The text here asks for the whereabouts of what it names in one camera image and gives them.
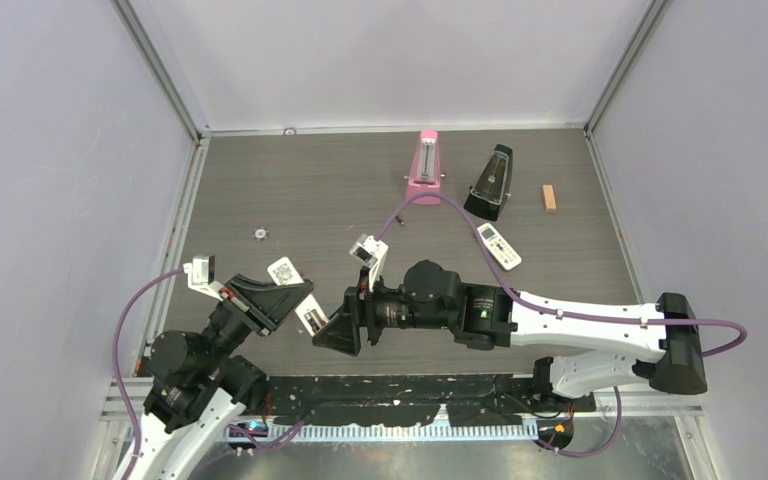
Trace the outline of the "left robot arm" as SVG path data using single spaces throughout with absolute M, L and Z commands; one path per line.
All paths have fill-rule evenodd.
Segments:
M 234 417 L 258 412 L 266 375 L 234 352 L 252 333 L 273 333 L 314 290 L 309 280 L 277 285 L 237 274 L 220 283 L 188 266 L 180 270 L 190 289 L 216 305 L 201 332 L 168 330 L 152 343 L 143 409 L 125 403 L 132 451 L 117 479 L 187 479 Z

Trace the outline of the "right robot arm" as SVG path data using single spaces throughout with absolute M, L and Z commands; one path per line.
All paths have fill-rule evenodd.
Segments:
M 361 269 L 341 307 L 313 344 L 356 356 L 387 328 L 447 330 L 469 349 L 551 345 L 582 349 L 576 356 L 535 361 L 531 397 L 544 410 L 594 390 L 632 383 L 675 395 L 708 390 L 699 329 L 687 298 L 662 294 L 654 303 L 564 302 L 500 286 L 466 283 L 454 271 L 423 260 L 396 288 Z

